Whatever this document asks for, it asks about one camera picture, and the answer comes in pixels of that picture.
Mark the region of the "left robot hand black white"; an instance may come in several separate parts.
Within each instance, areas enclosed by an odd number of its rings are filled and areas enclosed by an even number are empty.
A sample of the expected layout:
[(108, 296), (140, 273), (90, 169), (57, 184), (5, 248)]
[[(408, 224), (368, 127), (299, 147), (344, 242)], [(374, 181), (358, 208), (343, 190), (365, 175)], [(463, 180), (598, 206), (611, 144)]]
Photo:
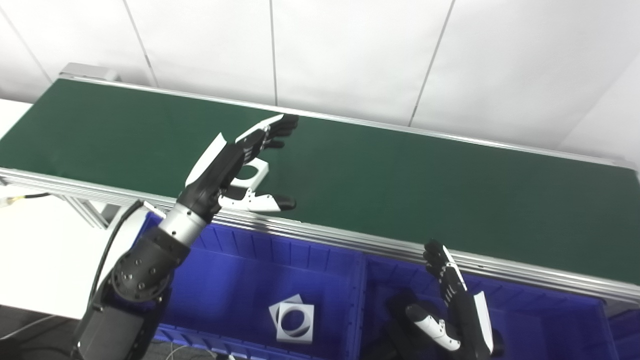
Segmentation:
[(240, 170), (258, 159), (261, 151), (281, 149), (281, 137), (297, 129), (299, 116), (277, 114), (259, 121), (239, 135), (234, 142), (219, 133), (191, 169), (185, 189), (176, 203), (188, 212), (210, 223), (221, 208), (249, 212), (281, 212), (293, 210), (297, 201), (281, 194), (255, 194), (254, 186), (233, 184)]

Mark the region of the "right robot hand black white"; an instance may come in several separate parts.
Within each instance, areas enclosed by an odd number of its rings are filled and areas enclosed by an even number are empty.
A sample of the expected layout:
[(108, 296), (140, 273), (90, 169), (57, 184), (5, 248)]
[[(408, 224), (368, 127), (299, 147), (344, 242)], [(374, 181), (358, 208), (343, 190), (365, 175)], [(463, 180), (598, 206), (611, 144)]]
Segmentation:
[(425, 303), (404, 309), (407, 319), (453, 360), (489, 360), (496, 340), (484, 292), (472, 294), (450, 251), (436, 239), (423, 246), (426, 271), (438, 281), (451, 320), (430, 312)]

